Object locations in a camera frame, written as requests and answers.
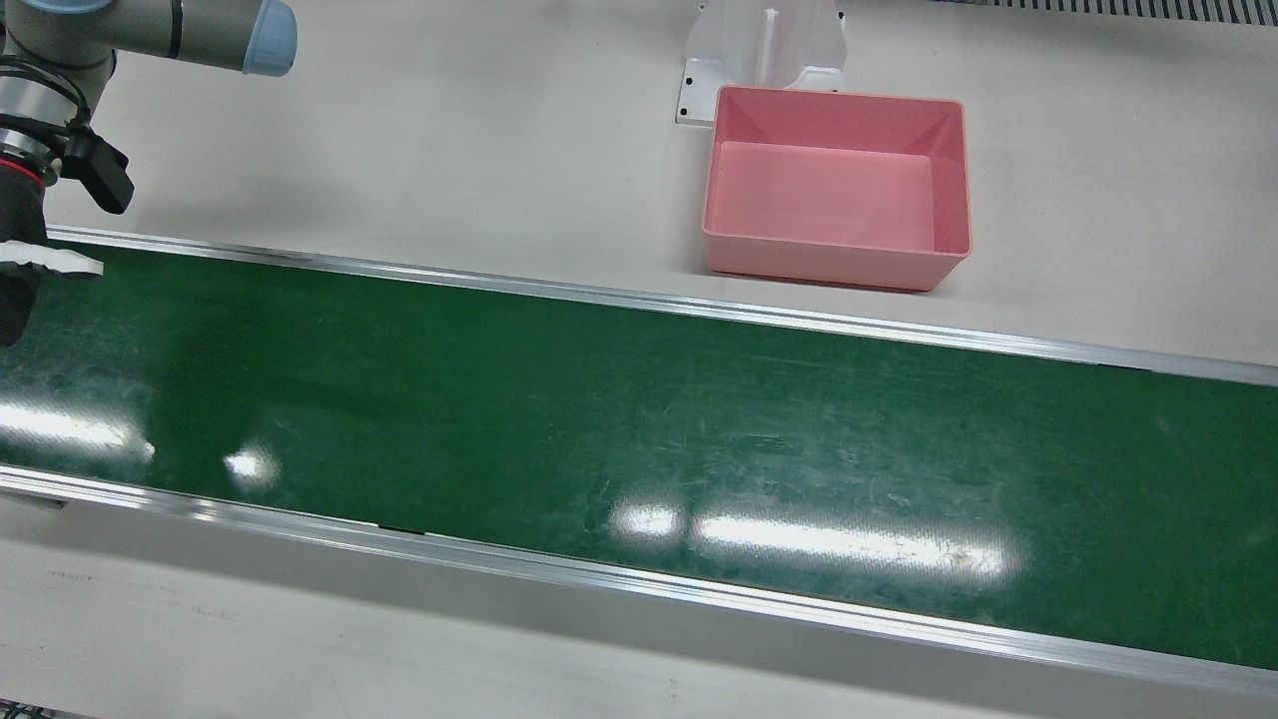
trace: white bracket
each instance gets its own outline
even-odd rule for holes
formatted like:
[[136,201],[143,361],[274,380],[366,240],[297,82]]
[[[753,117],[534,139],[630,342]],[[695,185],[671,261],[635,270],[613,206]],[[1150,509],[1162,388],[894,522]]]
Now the white bracket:
[[688,36],[675,121],[712,125],[725,84],[838,89],[847,41],[835,0],[708,0]]

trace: white table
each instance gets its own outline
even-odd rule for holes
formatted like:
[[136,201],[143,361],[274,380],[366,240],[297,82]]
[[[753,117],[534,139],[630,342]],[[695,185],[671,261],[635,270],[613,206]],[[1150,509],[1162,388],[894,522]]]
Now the white table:
[[975,250],[930,294],[704,268],[685,0],[299,0],[284,79],[127,56],[134,204],[50,221],[1278,365],[1272,28],[846,6],[847,89],[966,106]]

